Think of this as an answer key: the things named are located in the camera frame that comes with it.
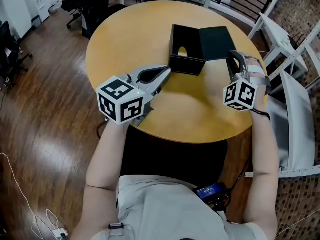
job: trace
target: black box lid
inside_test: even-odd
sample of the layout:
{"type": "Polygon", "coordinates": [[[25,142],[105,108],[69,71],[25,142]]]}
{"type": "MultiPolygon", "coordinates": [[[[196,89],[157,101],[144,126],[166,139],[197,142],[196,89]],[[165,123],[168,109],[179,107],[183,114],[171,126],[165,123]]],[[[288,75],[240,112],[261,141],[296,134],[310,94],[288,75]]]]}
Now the black box lid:
{"type": "Polygon", "coordinates": [[[229,58],[229,51],[236,50],[230,33],[225,26],[207,27],[199,30],[203,57],[206,61],[229,58]]]}

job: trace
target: blue screen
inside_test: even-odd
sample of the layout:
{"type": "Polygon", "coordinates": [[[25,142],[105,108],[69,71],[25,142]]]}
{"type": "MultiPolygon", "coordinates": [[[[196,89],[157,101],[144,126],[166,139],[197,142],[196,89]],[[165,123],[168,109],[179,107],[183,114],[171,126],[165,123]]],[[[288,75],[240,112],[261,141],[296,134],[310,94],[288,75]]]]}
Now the blue screen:
{"type": "Polygon", "coordinates": [[[196,191],[201,199],[210,197],[216,193],[221,192],[220,187],[217,184],[213,184],[211,186],[207,186],[205,188],[199,189],[196,191]]]}

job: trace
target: person's hand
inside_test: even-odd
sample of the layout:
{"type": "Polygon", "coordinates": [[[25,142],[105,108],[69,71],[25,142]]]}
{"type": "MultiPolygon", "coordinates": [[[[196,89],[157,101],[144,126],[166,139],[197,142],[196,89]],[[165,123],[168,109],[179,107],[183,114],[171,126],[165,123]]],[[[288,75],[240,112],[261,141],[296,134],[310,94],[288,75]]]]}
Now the person's hand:
{"type": "MultiPolygon", "coordinates": [[[[246,60],[246,63],[248,66],[254,65],[254,66],[259,66],[260,68],[262,68],[262,65],[258,59],[250,57],[250,55],[247,53],[244,53],[244,52],[241,52],[241,53],[245,56],[245,60],[246,60]]],[[[265,77],[264,75],[262,75],[260,73],[254,73],[254,74],[252,74],[252,76],[256,77],[256,78],[264,78],[265,77]]],[[[265,85],[260,85],[258,87],[256,96],[255,96],[255,102],[253,105],[253,107],[256,110],[259,110],[262,112],[264,112],[266,110],[265,105],[264,105],[264,97],[266,94],[266,89],[267,89],[267,87],[265,85]]]]}

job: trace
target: white cable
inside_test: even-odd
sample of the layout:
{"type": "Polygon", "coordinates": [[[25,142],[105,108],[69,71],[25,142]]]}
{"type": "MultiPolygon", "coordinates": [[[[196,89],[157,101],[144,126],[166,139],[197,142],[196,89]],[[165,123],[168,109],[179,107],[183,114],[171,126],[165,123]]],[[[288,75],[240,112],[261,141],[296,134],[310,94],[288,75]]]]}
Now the white cable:
{"type": "MultiPolygon", "coordinates": [[[[26,203],[28,204],[28,207],[29,207],[29,209],[30,209],[30,212],[31,212],[32,215],[33,215],[34,221],[33,221],[32,224],[31,224],[31,230],[32,230],[32,232],[33,232],[38,238],[40,238],[40,239],[42,239],[42,240],[44,239],[43,235],[41,234],[39,225],[38,225],[38,220],[39,220],[39,221],[41,221],[41,222],[48,228],[48,230],[50,231],[50,233],[53,235],[53,237],[54,237],[56,240],[60,240],[60,239],[58,239],[58,238],[55,236],[55,234],[51,231],[50,227],[49,227],[46,223],[44,223],[44,221],[43,221],[39,216],[36,216],[35,213],[34,213],[34,211],[31,209],[28,199],[26,198],[25,194],[22,192],[22,190],[21,190],[21,188],[20,188],[20,186],[19,186],[19,183],[18,183],[17,180],[16,180],[15,173],[14,173],[14,170],[12,169],[11,164],[10,164],[9,157],[8,157],[5,153],[0,153],[0,155],[4,155],[4,156],[7,158],[8,163],[9,163],[9,166],[10,166],[10,169],[11,169],[11,171],[12,171],[12,175],[13,175],[14,181],[15,181],[16,185],[18,186],[18,188],[19,188],[22,196],[23,196],[24,199],[26,200],[26,203]],[[37,234],[37,233],[34,231],[34,224],[36,225],[36,228],[37,228],[39,234],[37,234]]],[[[50,218],[49,218],[49,216],[48,216],[48,212],[52,213],[52,214],[55,216],[55,218],[56,218],[56,227],[57,227],[57,229],[59,229],[59,226],[58,226],[58,217],[57,217],[52,211],[50,211],[49,209],[46,209],[46,211],[45,211],[46,218],[48,219],[48,221],[50,221],[50,223],[51,223],[51,225],[53,226],[54,229],[56,229],[56,228],[55,228],[54,224],[51,222],[51,220],[50,220],[50,218]]]]}
{"type": "Polygon", "coordinates": [[[294,223],[293,225],[291,225],[291,226],[288,226],[285,230],[282,230],[279,234],[277,234],[276,236],[279,236],[280,234],[282,234],[283,232],[285,232],[286,230],[288,230],[288,229],[290,229],[290,228],[292,228],[294,225],[297,225],[298,223],[300,223],[300,222],[302,222],[302,221],[304,221],[306,218],[309,218],[311,215],[314,215],[314,214],[316,214],[317,212],[319,212],[320,211],[320,209],[318,209],[318,210],[316,210],[315,212],[313,212],[313,213],[311,213],[310,215],[308,215],[307,217],[305,217],[305,218],[303,218],[303,219],[301,219],[301,220],[299,220],[297,223],[294,223]]]}

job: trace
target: black strap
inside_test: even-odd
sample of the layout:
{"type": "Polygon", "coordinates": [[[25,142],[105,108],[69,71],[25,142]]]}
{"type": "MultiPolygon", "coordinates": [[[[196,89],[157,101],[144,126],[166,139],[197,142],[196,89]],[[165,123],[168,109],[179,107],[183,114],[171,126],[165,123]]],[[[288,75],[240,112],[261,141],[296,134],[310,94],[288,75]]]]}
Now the black strap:
{"type": "Polygon", "coordinates": [[[254,113],[257,113],[258,115],[267,117],[271,122],[270,115],[267,112],[262,112],[262,111],[256,110],[255,108],[251,109],[251,111],[254,113]]]}

